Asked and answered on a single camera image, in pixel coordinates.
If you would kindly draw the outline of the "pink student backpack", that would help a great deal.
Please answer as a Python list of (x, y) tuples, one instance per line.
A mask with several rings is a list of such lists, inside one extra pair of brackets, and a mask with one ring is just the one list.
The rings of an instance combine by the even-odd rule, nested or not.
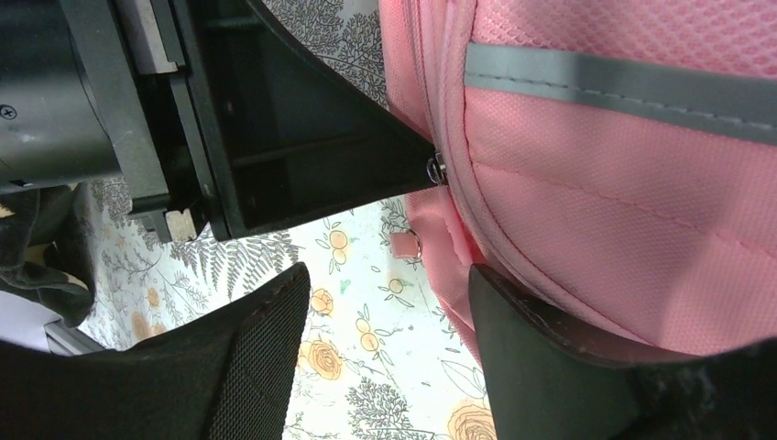
[(391, 110), (432, 139), (390, 239), (470, 349), (486, 263), (693, 355), (776, 334), (773, 1), (383, 1)]

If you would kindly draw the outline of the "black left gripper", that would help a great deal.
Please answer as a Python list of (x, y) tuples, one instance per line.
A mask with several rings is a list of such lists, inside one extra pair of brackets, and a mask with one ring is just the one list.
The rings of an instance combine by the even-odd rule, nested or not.
[(163, 242), (205, 227), (202, 142), (171, 1), (1, 4), (1, 190), (121, 176)]

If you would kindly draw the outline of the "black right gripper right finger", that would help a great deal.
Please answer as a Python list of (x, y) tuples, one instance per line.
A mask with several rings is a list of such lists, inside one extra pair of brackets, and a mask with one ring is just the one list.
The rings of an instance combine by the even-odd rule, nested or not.
[(773, 439), (776, 343), (694, 357), (609, 333), (485, 265), (469, 301), (501, 439)]

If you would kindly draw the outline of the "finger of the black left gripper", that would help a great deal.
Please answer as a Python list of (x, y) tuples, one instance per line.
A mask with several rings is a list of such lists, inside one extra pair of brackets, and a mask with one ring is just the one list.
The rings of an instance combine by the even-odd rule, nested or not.
[(258, 1), (172, 3), (171, 89), (221, 241), (430, 188), (432, 143), (304, 48)]

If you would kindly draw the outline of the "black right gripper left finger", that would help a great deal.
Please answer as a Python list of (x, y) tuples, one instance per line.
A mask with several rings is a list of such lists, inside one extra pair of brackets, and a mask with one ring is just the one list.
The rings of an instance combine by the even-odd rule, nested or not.
[(311, 280), (256, 291), (125, 351), (1, 345), (4, 439), (279, 439)]

